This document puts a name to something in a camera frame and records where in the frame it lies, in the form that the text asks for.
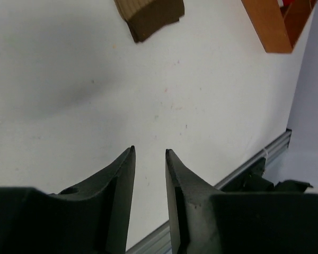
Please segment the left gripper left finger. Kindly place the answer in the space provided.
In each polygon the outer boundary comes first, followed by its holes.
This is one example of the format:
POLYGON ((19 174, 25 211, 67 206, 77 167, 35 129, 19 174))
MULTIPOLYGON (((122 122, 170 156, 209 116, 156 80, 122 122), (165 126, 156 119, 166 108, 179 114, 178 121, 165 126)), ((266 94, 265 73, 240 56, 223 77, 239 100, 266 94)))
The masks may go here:
POLYGON ((136 152, 58 194, 0 187, 0 253, 125 253, 136 152))

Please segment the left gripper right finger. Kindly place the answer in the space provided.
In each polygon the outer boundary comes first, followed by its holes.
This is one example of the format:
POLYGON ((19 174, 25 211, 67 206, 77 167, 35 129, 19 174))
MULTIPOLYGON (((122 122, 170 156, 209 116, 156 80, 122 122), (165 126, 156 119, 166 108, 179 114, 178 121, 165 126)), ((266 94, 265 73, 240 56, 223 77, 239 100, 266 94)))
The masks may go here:
POLYGON ((318 253, 318 194, 226 193, 165 161, 173 253, 318 253))

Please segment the tan brown sock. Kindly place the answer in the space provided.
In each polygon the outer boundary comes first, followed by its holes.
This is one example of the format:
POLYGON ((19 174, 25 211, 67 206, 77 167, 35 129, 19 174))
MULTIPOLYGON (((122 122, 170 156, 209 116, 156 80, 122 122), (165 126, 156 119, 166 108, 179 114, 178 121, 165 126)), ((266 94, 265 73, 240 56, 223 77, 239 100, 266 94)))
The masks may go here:
POLYGON ((144 42, 185 14, 183 0, 117 0, 114 3, 135 43, 144 42))

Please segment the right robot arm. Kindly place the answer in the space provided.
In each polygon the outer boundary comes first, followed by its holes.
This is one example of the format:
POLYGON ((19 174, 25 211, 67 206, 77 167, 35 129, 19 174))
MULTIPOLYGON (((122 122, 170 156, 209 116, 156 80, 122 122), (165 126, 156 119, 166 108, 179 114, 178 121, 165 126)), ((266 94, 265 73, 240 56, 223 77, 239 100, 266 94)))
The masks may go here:
POLYGON ((314 187, 310 183, 306 183, 306 182, 300 182, 296 180, 285 180, 283 182, 279 182, 275 186, 275 191, 318 194, 318 187, 314 187))

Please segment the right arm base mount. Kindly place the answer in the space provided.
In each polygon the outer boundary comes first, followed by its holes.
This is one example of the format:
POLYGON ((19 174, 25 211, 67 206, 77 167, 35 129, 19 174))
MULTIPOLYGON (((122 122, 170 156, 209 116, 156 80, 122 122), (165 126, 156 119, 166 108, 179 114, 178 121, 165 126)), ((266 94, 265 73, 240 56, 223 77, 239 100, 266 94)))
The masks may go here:
POLYGON ((223 192, 270 192, 274 184, 264 179, 266 159, 260 158, 243 172, 232 178, 220 190, 223 192))

